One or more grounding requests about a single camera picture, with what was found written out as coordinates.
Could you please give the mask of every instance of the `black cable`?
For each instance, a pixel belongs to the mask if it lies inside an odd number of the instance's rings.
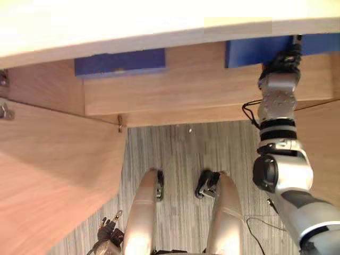
[[[262,101],[261,99],[253,100],[242,105],[242,110],[244,114],[248,117],[248,119],[250,119],[251,124],[253,124],[257,129],[260,129],[260,125],[259,123],[256,122],[254,113],[251,109],[248,108],[248,106],[258,105],[259,103],[261,103],[261,101]]]
[[[256,238],[256,236],[253,234],[253,232],[252,232],[251,229],[250,229],[249,220],[251,220],[251,219],[256,219],[256,220],[258,220],[258,221],[260,221],[260,222],[262,222],[262,223],[264,223],[264,224],[266,224],[266,225],[268,225],[268,226],[270,226],[270,227],[273,227],[273,228],[275,228],[275,229],[277,229],[277,230],[281,230],[281,231],[284,231],[284,232],[286,232],[287,230],[285,230],[285,229],[283,229],[283,228],[280,228],[280,227],[277,227],[277,226],[274,226],[274,225],[272,225],[272,224],[269,224],[269,223],[263,221],[262,219],[253,218],[253,217],[249,217],[248,219],[246,219],[245,222],[246,222],[246,225],[247,225],[247,227],[248,227],[249,233],[250,233],[251,236],[256,240],[257,244],[260,246],[260,249],[261,249],[261,251],[262,251],[262,254],[263,254],[263,255],[266,255],[266,254],[265,254],[265,251],[264,251],[264,249],[263,249],[263,247],[262,247],[262,245],[261,245],[261,243],[260,243],[260,241]]]
[[[93,253],[93,249],[91,249],[88,253],[86,253],[86,255],[90,255],[91,253]]]

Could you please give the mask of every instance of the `wooden panel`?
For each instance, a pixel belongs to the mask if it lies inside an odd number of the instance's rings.
[[[320,105],[329,100],[298,101],[296,111],[315,105]],[[258,106],[251,108],[257,114]],[[93,118],[118,124],[118,115],[97,115]],[[211,108],[185,109],[185,110],[154,110],[143,112],[130,112],[122,114],[123,124],[128,127],[136,126],[162,126],[182,123],[207,123],[221,121],[247,120],[242,112],[242,104],[228,105]]]
[[[330,58],[334,97],[340,99],[340,52],[332,54]]]
[[[86,80],[86,114],[208,108],[260,98],[261,65],[225,69],[224,50],[223,42],[169,48],[163,73]],[[333,96],[328,55],[304,57],[301,72],[298,100]]]
[[[280,8],[265,0],[243,0],[211,6],[230,18],[166,16],[179,5],[183,13],[192,11],[192,3],[183,1],[167,8],[153,0],[98,0],[95,5],[79,0],[1,1],[0,31],[6,40],[0,42],[0,67],[240,38],[340,32],[340,3],[335,0],[287,0]],[[207,6],[196,8],[203,12]],[[112,15],[112,10],[130,13]]]
[[[297,136],[314,170],[313,194],[340,207],[340,101],[296,112]]]
[[[0,247],[43,254],[117,194],[126,129],[9,102],[0,122]]]
[[[11,100],[84,115],[82,80],[74,61],[65,60],[9,69]]]

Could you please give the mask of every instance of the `gray carpet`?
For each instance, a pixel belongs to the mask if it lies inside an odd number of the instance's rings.
[[[226,171],[237,185],[244,218],[256,217],[284,228],[267,205],[266,195],[252,183],[257,157],[258,131],[248,121],[220,122],[129,129],[119,195],[103,205],[58,245],[51,255],[86,254],[96,241],[104,216],[123,210],[119,227],[124,230],[139,182],[151,167],[165,175],[164,200],[157,205],[156,248],[201,252],[206,240],[213,200],[194,196],[203,168]],[[250,226],[269,254],[299,254],[288,233],[257,220]],[[262,255],[244,224],[244,254]]]

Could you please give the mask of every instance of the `black joint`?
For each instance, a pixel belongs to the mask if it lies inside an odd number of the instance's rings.
[[[289,118],[278,118],[276,120],[263,121],[260,129],[262,130],[272,126],[295,126],[295,122]]]
[[[295,131],[292,130],[271,130],[261,134],[261,141],[275,139],[275,138],[286,138],[286,139],[297,139]]]
[[[262,190],[270,193],[275,192],[278,180],[278,167],[274,157],[264,155],[258,157],[253,167],[253,182]]]
[[[213,172],[209,169],[204,169],[198,179],[198,184],[195,189],[195,197],[198,199],[202,199],[204,197],[203,194],[200,193],[201,188],[205,185],[205,183],[210,179]]]

